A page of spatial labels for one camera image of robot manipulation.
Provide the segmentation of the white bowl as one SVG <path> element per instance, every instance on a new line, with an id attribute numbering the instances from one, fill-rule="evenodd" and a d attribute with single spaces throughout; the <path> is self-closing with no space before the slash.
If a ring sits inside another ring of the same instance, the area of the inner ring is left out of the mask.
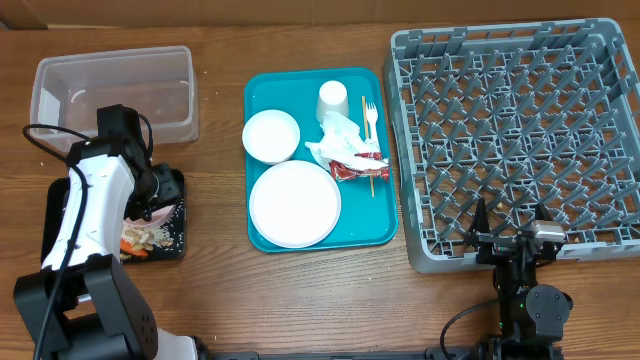
<path id="1" fill-rule="evenodd" d="M 275 165 L 293 156 L 300 137 L 300 128 L 293 116 L 268 109 L 252 115 L 245 123 L 242 143 L 255 160 Z"/>
<path id="2" fill-rule="evenodd" d="M 144 219 L 131 220 L 130 218 L 126 218 L 124 220 L 124 223 L 132 227 L 161 226 L 172 217 L 174 211 L 175 211 L 175 205 L 165 206 L 161 209 L 154 211 L 151 214 L 151 219 L 149 221 L 146 221 Z"/>

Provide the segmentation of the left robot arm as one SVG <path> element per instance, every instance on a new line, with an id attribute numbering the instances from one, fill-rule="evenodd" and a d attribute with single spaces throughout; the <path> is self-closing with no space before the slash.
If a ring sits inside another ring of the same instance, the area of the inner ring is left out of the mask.
<path id="1" fill-rule="evenodd" d="M 147 118 L 122 104 L 97 111 L 97 134 L 51 154 L 68 169 L 59 230 L 43 240 L 40 271 L 13 297 L 36 359 L 208 359 L 195 336 L 171 334 L 120 261 L 125 219 L 150 220 L 184 198 L 184 177 L 153 164 Z"/>

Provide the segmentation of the peanut food scraps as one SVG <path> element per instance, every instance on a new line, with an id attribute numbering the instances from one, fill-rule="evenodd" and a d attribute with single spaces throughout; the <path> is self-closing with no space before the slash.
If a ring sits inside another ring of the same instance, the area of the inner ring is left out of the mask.
<path id="1" fill-rule="evenodd" d="M 129 229 L 129 228 L 127 228 L 127 229 L 123 230 L 123 233 L 121 235 L 121 240 L 122 239 L 125 239 L 126 241 L 130 242 L 131 244 L 135 244 L 135 243 L 143 244 L 145 250 L 148 252 L 148 256 L 149 256 L 150 252 L 153 250 L 153 246 L 148 243 L 149 233 L 146 232 L 146 231 L 142 231 L 140 229 Z M 126 254 L 124 254 L 124 253 L 122 253 L 120 251 L 120 259 L 122 261 L 129 260 L 129 259 L 132 259 L 132 258 L 145 259 L 145 258 L 137 258 L 137 257 L 133 257 L 133 256 L 130 256 L 130 255 L 126 255 Z"/>

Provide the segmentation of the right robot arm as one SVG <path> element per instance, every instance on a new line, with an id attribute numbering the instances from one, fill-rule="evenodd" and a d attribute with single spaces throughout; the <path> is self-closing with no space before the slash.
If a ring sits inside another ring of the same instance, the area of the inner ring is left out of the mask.
<path id="1" fill-rule="evenodd" d="M 464 243 L 477 250 L 475 261 L 491 265 L 499 308 L 498 335 L 489 335 L 470 352 L 472 359 L 560 359 L 555 344 L 573 308 L 572 298 L 537 280 L 537 269 L 556 261 L 566 241 L 563 227 L 546 207 L 535 206 L 534 220 L 514 236 L 491 232 L 485 200 L 480 199 Z"/>

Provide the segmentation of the rice food scraps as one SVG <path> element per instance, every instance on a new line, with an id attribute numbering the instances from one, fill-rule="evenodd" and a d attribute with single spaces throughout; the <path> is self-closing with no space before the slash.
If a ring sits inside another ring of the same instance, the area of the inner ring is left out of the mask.
<path id="1" fill-rule="evenodd" d="M 148 230 L 149 239 L 148 243 L 155 247 L 171 247 L 173 245 L 173 238 L 171 233 L 163 227 L 154 227 Z"/>

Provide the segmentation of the orange carrot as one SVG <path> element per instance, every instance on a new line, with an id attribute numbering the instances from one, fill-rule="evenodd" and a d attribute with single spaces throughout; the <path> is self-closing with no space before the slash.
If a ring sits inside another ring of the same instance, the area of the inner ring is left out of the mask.
<path id="1" fill-rule="evenodd" d="M 125 239 L 122 239 L 120 241 L 120 251 L 126 255 L 130 255 L 137 258 L 146 258 L 148 256 L 148 252 L 145 250 L 143 244 L 140 244 L 140 243 L 131 244 Z"/>

